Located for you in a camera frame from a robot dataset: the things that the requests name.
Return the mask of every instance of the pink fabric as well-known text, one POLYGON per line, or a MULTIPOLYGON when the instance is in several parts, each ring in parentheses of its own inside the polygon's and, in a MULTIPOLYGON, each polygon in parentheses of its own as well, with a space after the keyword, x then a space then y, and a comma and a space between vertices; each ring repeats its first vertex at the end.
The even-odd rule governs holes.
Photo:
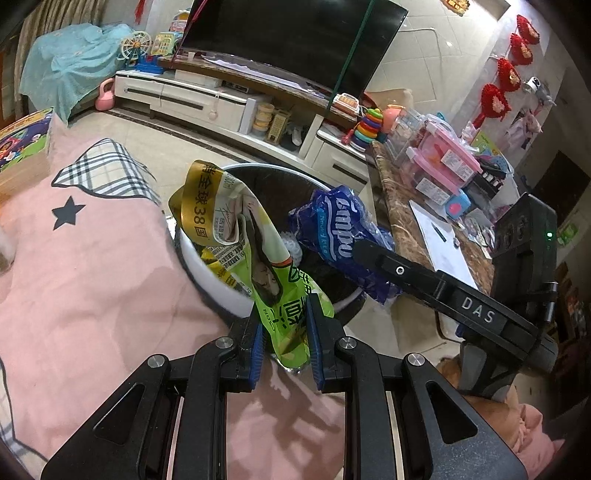
POLYGON ((535 407, 521 404, 519 410, 519 438, 513 452, 524 464, 529 480, 533 480, 550 463, 564 440, 552 441, 542 432, 543 417, 535 407))
MULTIPOLYGON (((191 355, 227 332, 181 269, 155 204, 50 186, 96 140, 57 139, 51 175, 0 210, 17 243, 0 277, 15 435, 48 458, 148 356, 191 355), (69 196, 86 206, 54 231, 51 210, 69 196)), ((270 362, 253 394, 230 396, 228 421, 230 479, 332 480, 342 467, 343 401, 270 362)))

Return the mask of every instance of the pink storage box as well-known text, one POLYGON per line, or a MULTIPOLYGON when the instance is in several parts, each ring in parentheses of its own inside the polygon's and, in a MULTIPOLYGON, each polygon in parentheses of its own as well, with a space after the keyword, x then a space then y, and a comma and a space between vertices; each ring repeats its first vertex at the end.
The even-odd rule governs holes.
POLYGON ((418 190, 438 205, 445 205, 453 195, 459 195, 458 186, 417 148, 408 147, 406 152, 408 160, 400 167, 400 176, 408 188, 418 190))
POLYGON ((431 163, 441 163, 446 175, 455 185, 462 188, 476 173, 482 173, 478 161, 470 155, 460 142, 441 125, 427 123, 427 135, 418 146, 423 157, 431 163))

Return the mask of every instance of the pen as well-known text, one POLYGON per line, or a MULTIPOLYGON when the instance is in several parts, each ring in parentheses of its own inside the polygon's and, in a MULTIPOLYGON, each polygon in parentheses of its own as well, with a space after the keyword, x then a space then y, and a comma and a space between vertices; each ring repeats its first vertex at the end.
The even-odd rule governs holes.
POLYGON ((431 225, 433 225, 433 228, 435 229, 441 240, 447 242, 447 238, 445 238, 445 236, 441 233, 441 230, 435 226, 435 223, 432 222, 431 225))

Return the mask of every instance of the black star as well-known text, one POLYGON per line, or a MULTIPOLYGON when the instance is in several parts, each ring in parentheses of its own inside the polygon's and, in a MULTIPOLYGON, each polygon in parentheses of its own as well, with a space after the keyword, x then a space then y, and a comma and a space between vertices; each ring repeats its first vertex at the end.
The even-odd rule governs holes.
POLYGON ((53 229, 61 227, 64 223, 69 223, 71 225, 76 224, 76 214, 81 211, 86 205, 75 205, 74 199, 70 195, 70 198, 67 199, 66 204, 63 207, 54 208, 51 211, 53 215, 56 216, 56 224, 53 226, 53 229))

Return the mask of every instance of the trash can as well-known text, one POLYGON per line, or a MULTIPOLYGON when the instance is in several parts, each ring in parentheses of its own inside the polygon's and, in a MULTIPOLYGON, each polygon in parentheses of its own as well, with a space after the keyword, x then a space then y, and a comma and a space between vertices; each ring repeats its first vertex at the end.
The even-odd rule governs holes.
MULTIPOLYGON (((245 163, 224 167, 242 180, 261 202, 278 232, 289 231, 288 213, 310 201, 314 190, 328 187, 301 172, 264 163, 245 163)), ((254 302, 221 282, 201 260, 189 237, 177 226, 179 258, 200 290, 208 306, 226 322, 250 315, 254 302)), ((335 317, 347 324, 365 303, 365 292, 317 253, 302 248, 300 268, 312 276, 335 307, 335 317)))

